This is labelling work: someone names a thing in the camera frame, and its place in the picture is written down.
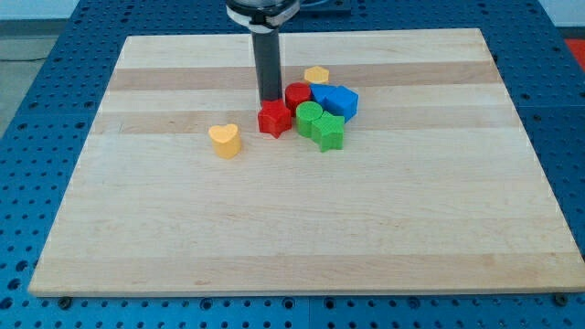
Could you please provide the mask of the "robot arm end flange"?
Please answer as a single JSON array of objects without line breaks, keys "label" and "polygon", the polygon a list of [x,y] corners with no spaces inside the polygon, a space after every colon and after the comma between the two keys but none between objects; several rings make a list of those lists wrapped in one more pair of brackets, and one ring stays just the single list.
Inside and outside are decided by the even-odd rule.
[{"label": "robot arm end flange", "polygon": [[271,33],[293,18],[301,8],[300,0],[227,0],[229,18],[258,34]]}]

